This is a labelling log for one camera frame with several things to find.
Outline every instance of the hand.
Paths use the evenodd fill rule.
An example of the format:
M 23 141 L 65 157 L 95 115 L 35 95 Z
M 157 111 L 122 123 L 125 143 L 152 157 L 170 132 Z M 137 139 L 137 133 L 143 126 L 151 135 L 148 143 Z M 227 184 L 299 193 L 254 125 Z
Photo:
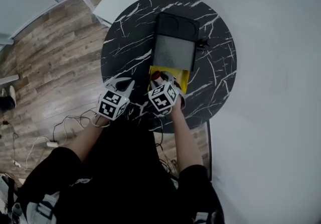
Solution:
M 110 119 L 107 119 L 102 115 L 98 115 L 96 116 L 96 118 L 94 118 L 93 123 L 95 123 L 97 126 L 105 126 L 108 124 L 109 121 Z
M 181 112 L 181 106 L 182 106 L 182 98 L 180 95 L 178 95 L 177 99 L 176 99 L 176 103 L 172 108 L 172 112 L 173 113 L 177 113 L 177 112 Z

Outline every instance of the cord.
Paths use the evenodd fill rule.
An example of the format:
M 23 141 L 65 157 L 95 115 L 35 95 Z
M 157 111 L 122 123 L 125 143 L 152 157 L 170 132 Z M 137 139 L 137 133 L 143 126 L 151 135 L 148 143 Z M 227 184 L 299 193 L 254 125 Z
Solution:
M 85 119 L 90 120 L 90 118 L 88 118 L 88 117 L 83 117 L 83 116 L 79 116 L 79 117 L 77 117 L 77 116 L 66 116 L 66 117 L 62 120 L 62 122 L 56 124 L 56 125 L 54 126 L 54 130 L 53 130 L 53 132 L 52 132 L 53 142 L 57 142 L 57 141 L 55 140 L 55 129 L 56 129 L 57 126 L 63 124 L 66 119 L 74 119 L 74 120 L 77 121 L 77 119 L 82 119 L 82 118 L 85 118 Z M 84 127 L 82 126 L 82 124 L 80 124 L 78 121 L 77 121 L 77 123 L 81 126 L 82 129 L 84 129 Z
M 30 152 L 29 152 L 29 154 L 27 155 L 27 158 L 26 158 L 26 169 L 28 169 L 28 158 L 29 158 L 29 155 L 31 154 L 32 149 L 34 148 L 36 141 L 38 141 L 41 138 L 45 138 L 50 142 L 49 138 L 46 138 L 46 137 L 39 137 L 34 141 L 34 144 L 32 145 L 32 147 L 30 149 Z
M 80 115 L 80 125 L 82 126 L 82 123 L 81 123 L 81 118 L 82 118 L 82 116 L 85 114 L 85 113 L 88 113 L 88 112 L 92 112 L 92 113 L 95 113 L 96 114 L 96 112 L 95 111 L 93 111 L 93 109 L 96 109 L 97 107 L 93 107 L 93 108 L 90 108 L 89 110 L 87 110 L 87 111 L 85 111 L 84 113 L 82 113 L 81 115 Z
M 156 118 L 159 120 L 159 122 L 160 122 L 160 133 L 161 133 L 161 135 L 162 135 L 162 138 L 161 138 L 161 140 L 160 140 L 160 143 L 156 143 L 155 145 L 156 145 L 156 147 L 160 147 L 160 148 L 161 148 L 161 150 L 162 150 L 162 152 L 163 152 L 163 154 L 164 154 L 165 159 L 166 159 L 167 162 L 165 162 L 165 161 L 162 160 L 162 159 L 159 159 L 159 161 L 160 161 L 164 166 L 166 166 L 168 173 L 172 172 L 172 169 L 170 168 L 169 162 L 172 164 L 173 170 L 175 170 L 175 172 L 176 172 L 176 167 L 174 166 L 174 164 L 172 163 L 172 161 L 167 157 L 167 155 L 166 155 L 166 153 L 164 152 L 164 149 L 163 149 L 163 147 L 162 147 L 162 143 L 163 143 L 163 141 L 164 141 L 163 122 L 162 122 L 162 120 L 157 116 L 156 113 L 152 113 L 152 114 L 155 115 L 155 117 L 156 117 Z
M 109 126 L 110 126 L 110 122 L 111 122 L 111 121 L 109 121 L 109 123 L 108 123 L 107 125 L 104 125 L 104 126 L 99 126 L 99 125 L 97 125 L 97 122 L 98 122 L 99 119 L 101 118 L 101 115 L 98 117 L 98 120 L 96 120 L 96 123 L 94 123 L 94 118 L 96 118 L 96 117 L 97 117 L 97 114 L 94 115 L 93 117 L 91 117 L 91 119 L 90 119 L 90 122 L 91 122 L 92 125 L 94 125 L 96 128 L 106 128 L 106 127 L 109 127 Z
M 65 145 L 66 142 L 67 142 L 67 131 L 66 131 L 66 127 L 65 127 L 65 121 L 66 121 L 67 119 L 72 119 L 72 120 L 74 120 L 75 122 L 78 123 L 78 125 L 79 125 L 82 129 L 84 129 L 84 127 L 76 120 L 76 118 L 65 118 L 64 121 L 62 122 L 62 125 L 63 125 L 63 127 L 64 127 L 64 131 L 65 131 L 65 142 L 64 142 L 62 145 L 59 145 L 59 146 L 63 146 L 63 145 Z
M 13 126 L 11 123 L 9 123 L 8 121 L 3 121 L 1 124 L 2 124 L 2 125 L 10 125 L 10 126 L 12 127 L 12 131 L 13 131 L 13 133 L 12 133 L 12 140 L 13 140 L 13 142 L 12 142 L 12 148 L 13 148 L 13 150 L 14 150 L 14 158 L 15 158 L 15 157 L 16 157 L 15 139 L 17 139 L 19 136 L 18 136 L 18 134 L 16 133 L 14 126 Z

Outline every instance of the power strip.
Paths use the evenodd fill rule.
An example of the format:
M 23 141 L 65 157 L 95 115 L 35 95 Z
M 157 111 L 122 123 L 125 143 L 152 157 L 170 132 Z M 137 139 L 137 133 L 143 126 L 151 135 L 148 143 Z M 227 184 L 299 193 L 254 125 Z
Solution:
M 48 147 L 54 147 L 54 148 L 59 147 L 57 142 L 47 142 L 47 146 Z

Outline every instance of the wooden floor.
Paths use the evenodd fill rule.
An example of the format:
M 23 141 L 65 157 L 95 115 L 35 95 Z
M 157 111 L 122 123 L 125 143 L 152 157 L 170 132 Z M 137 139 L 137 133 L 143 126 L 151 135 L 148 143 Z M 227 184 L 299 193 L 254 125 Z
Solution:
M 69 0 L 27 26 L 15 37 L 15 44 L 0 53 L 0 77 L 20 76 L 14 83 L 17 108 L 0 116 L 0 121 L 12 124 L 0 126 L 0 172 L 8 173 L 17 183 L 18 178 L 26 178 L 51 152 L 46 140 L 39 139 L 28 159 L 30 169 L 23 169 L 35 139 L 44 136 L 52 140 L 54 126 L 65 116 L 78 116 L 96 107 L 103 87 L 100 53 L 107 32 L 82 0 Z M 81 131 L 74 120 L 66 120 L 65 126 L 68 140 Z M 13 131 L 19 135 L 16 153 Z M 206 125 L 194 134 L 209 162 Z M 56 128 L 55 139 L 64 143 L 62 125 Z M 163 145 L 168 157 L 174 159 L 173 136 L 166 135 Z M 13 159 L 23 168 L 16 167 Z

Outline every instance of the black pants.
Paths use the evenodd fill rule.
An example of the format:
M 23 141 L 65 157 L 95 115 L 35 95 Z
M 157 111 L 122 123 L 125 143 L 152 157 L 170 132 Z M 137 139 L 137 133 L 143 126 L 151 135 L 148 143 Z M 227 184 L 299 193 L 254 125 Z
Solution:
M 0 113 L 4 113 L 15 107 L 15 101 L 11 96 L 0 97 Z

